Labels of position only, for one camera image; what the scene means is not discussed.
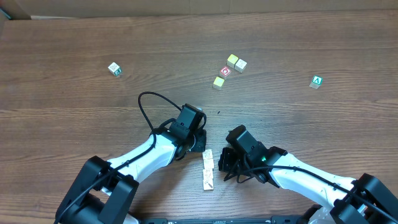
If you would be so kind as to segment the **white patterned block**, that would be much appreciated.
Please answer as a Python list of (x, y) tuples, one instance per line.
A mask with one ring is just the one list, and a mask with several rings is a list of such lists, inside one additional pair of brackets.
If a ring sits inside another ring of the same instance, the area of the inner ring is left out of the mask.
[(202, 153), (203, 159), (207, 160), (207, 159), (212, 159), (213, 158), (213, 153), (211, 149), (207, 149)]

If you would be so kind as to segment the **white block green edge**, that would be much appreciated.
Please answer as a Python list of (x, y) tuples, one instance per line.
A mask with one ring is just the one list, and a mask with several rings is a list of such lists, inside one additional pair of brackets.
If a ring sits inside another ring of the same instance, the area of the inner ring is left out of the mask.
[(203, 169), (203, 179), (213, 179), (213, 169)]

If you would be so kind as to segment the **white block red mark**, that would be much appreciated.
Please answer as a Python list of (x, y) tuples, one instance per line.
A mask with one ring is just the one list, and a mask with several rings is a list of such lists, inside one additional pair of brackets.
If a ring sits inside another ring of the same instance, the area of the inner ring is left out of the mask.
[(204, 191), (214, 190), (213, 179), (204, 179), (203, 180), (203, 190)]

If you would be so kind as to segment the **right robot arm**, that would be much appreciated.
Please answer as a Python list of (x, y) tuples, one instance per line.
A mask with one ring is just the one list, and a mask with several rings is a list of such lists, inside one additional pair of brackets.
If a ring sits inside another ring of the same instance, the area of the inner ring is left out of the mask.
[(327, 173), (276, 146), (266, 148), (240, 125), (226, 137), (218, 162), (224, 180), (258, 182), (291, 190), (316, 204), (299, 223), (397, 223), (397, 197), (375, 176), (359, 179)]

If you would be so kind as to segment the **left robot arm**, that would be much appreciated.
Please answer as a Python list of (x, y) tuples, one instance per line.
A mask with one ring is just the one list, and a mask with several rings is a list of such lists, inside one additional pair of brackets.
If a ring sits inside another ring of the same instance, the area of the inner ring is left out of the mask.
[(153, 129), (150, 137), (129, 153), (108, 161), (88, 159), (56, 214), (56, 223), (137, 223), (129, 208), (139, 184), (156, 170), (182, 158), (199, 141), (206, 115), (183, 105), (170, 127)]

